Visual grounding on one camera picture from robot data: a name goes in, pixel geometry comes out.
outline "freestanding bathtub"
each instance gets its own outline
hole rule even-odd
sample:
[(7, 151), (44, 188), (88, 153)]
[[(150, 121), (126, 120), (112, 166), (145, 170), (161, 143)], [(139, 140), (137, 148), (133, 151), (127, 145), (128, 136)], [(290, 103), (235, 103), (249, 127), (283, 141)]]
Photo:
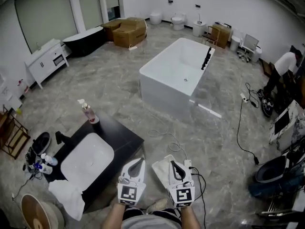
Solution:
[(188, 118), (190, 99), (214, 51), (189, 39), (175, 41), (140, 69), (143, 101), (173, 117)]
[(97, 50), (106, 42), (105, 32), (102, 26), (98, 26), (85, 32), (76, 34), (62, 40), (72, 51), (72, 56), (82, 57)]

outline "black faucet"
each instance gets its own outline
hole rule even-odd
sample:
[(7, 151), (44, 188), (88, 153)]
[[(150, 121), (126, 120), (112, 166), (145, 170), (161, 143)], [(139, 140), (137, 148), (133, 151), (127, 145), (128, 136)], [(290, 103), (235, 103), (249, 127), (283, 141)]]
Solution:
[(210, 60), (210, 58), (211, 58), (211, 54), (210, 54), (210, 51), (211, 51), (211, 50), (212, 50), (212, 48), (210, 47), (208, 53), (206, 54), (204, 63), (202, 64), (202, 68), (201, 68), (202, 70), (204, 70), (205, 65), (209, 62), (209, 60)]
[(72, 141), (72, 139), (70, 137), (65, 136), (60, 131), (55, 133), (55, 137), (56, 137), (57, 144), (61, 144), (63, 142), (67, 146), (75, 147), (74, 142)]

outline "white toilet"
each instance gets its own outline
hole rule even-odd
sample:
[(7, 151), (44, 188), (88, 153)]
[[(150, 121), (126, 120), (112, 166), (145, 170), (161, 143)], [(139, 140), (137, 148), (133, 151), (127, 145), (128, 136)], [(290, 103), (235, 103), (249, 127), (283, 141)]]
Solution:
[(162, 22), (162, 12), (158, 10), (154, 10), (150, 14), (149, 18), (152, 25), (160, 24)]
[(175, 31), (182, 30), (184, 28), (185, 21), (186, 21), (186, 14), (185, 13), (182, 13), (180, 15), (175, 14), (175, 16), (172, 17), (173, 29)]

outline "tile floor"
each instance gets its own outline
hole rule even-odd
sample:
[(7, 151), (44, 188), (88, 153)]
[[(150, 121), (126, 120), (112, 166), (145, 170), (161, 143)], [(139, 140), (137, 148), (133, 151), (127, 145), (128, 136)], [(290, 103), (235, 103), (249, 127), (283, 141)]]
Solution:
[[(173, 31), (170, 24), (149, 25), (147, 39), (138, 49), (128, 51), (105, 44), (92, 54), (82, 58), (70, 58), (70, 67), (56, 72), (45, 81), (43, 90), (36, 86), (24, 99), (23, 114), (18, 118), (30, 130), (32, 138), (42, 131), (51, 133), (53, 141), (48, 153), (55, 154), (56, 131), (72, 135), (86, 118), (77, 103), (85, 98), (93, 109), (102, 109), (126, 127), (145, 139), (147, 152), (146, 191), (141, 206), (146, 207), (155, 200), (167, 197), (166, 191), (158, 182), (149, 165), (168, 154), (174, 155), (183, 163), (182, 151), (174, 153), (169, 143), (174, 141), (168, 135), (152, 138), (147, 135), (150, 129), (161, 132), (169, 128), (185, 148), (193, 166), (197, 167), (206, 179), (204, 193), (206, 225), (211, 229), (244, 228), (242, 221), (256, 220), (255, 211), (264, 204), (250, 196), (247, 180), (257, 170), (253, 157), (243, 152), (236, 143), (236, 132), (240, 114), (240, 92), (247, 95), (245, 83), (259, 89), (267, 82), (262, 68), (257, 63), (244, 63), (228, 49), (217, 48), (206, 74), (196, 89), (196, 101), (222, 115), (218, 118), (206, 110), (193, 107), (190, 120), (181, 122), (170, 116), (147, 107), (167, 125), (147, 114), (138, 95), (139, 69), (159, 52), (180, 37), (199, 41), (190, 29)], [(260, 162), (278, 155), (268, 144), (269, 126), (272, 119), (266, 119), (260, 108), (243, 106), (240, 128), (240, 144), (253, 151)], [(22, 227), (22, 215), (11, 200), (24, 184), (28, 175), (22, 171), (24, 155), (31, 142), (24, 148), (17, 160), (0, 152), (0, 207), (7, 214), (11, 225)], [(196, 194), (199, 184), (196, 180)], [(25, 193), (54, 202), (48, 192), (45, 179), (30, 181), (22, 190), (17, 203)], [(203, 203), (199, 199), (193, 205), (194, 211), (203, 226)], [(85, 214), (80, 222), (65, 214), (66, 228), (98, 228), (106, 216), (108, 208)]]

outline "office chair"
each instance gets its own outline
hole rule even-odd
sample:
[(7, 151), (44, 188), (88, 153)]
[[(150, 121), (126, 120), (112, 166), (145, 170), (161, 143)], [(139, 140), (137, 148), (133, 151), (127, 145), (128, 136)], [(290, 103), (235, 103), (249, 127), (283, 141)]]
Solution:
[(219, 35), (220, 35), (220, 30), (213, 27), (213, 26), (208, 26), (208, 31), (206, 34), (203, 34), (202, 36), (202, 42), (204, 41), (204, 44), (206, 44), (206, 42), (212, 43), (213, 45), (215, 45), (215, 47), (217, 46), (218, 40), (219, 40)]
[(240, 59), (246, 59), (247, 62), (251, 60), (250, 53), (254, 53), (256, 50), (256, 46), (258, 45), (259, 40), (254, 37), (246, 34), (244, 40), (242, 41), (241, 48), (242, 51), (239, 50), (237, 54)]

